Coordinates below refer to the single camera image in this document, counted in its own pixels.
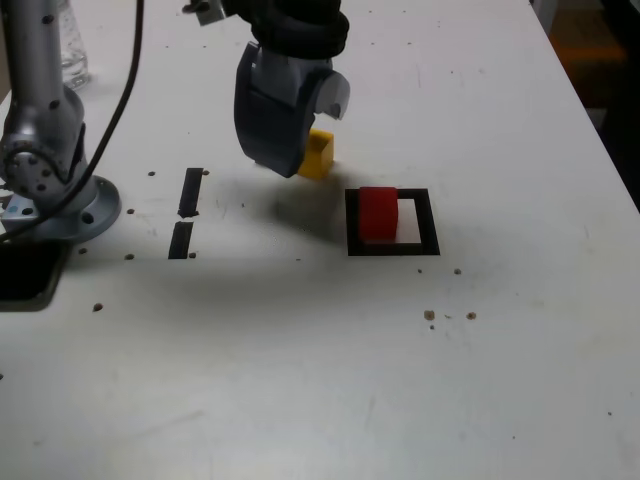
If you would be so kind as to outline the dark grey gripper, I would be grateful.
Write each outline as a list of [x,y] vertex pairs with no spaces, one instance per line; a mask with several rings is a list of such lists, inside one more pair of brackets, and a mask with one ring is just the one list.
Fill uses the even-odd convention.
[[[246,46],[236,72],[234,123],[248,158],[284,178],[296,175],[315,116],[342,120],[348,109],[350,84],[332,69],[331,59],[294,58]],[[311,85],[302,88],[306,79]]]

